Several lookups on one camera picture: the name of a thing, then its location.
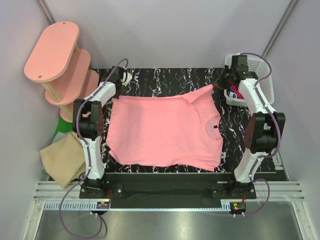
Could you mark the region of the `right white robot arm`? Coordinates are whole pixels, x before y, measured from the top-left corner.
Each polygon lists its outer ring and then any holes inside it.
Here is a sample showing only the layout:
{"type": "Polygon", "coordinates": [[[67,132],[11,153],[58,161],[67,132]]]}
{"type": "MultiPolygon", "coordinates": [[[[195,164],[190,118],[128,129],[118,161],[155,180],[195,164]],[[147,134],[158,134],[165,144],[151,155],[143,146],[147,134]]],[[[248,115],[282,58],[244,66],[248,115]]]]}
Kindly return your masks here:
{"type": "Polygon", "coordinates": [[[260,85],[271,74],[272,67],[265,58],[243,52],[225,58],[224,70],[214,83],[223,90],[234,86],[243,96],[251,114],[244,131],[244,154],[223,188],[235,199],[244,193],[254,193],[254,175],[258,167],[280,149],[286,117],[272,107],[260,85]]]}

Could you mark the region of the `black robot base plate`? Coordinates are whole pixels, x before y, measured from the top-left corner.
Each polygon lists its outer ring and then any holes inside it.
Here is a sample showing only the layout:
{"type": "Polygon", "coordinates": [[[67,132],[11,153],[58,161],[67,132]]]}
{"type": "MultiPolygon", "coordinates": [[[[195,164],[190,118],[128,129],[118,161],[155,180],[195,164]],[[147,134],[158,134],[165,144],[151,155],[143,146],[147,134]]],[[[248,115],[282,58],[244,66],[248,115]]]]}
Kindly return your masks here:
{"type": "Polygon", "coordinates": [[[232,173],[106,173],[100,180],[85,180],[81,199],[121,199],[137,194],[196,196],[213,199],[254,200],[251,182],[237,182],[232,173]]]}

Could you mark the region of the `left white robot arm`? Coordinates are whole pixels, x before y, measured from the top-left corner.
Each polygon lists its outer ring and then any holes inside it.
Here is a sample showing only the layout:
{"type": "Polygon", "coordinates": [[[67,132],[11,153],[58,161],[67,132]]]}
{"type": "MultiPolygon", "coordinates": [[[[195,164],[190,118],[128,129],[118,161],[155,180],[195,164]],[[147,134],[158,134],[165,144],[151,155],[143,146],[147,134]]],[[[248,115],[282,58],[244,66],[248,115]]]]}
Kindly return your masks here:
{"type": "Polygon", "coordinates": [[[104,131],[103,106],[118,97],[131,77],[123,67],[114,66],[97,88],[73,104],[73,131],[80,139],[84,152],[85,176],[80,182],[81,198],[103,198],[108,193],[101,157],[101,136],[104,131]]]}

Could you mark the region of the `pink t shirt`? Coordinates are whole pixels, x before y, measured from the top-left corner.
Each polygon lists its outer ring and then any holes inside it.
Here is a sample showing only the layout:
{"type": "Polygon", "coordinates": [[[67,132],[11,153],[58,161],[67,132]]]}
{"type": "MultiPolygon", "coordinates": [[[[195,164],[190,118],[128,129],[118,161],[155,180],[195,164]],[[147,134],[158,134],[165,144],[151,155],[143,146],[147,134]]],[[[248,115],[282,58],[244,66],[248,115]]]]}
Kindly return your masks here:
{"type": "Polygon", "coordinates": [[[121,165],[187,165],[214,171],[223,138],[213,86],[167,97],[120,96],[113,100],[106,145],[121,165]]]}

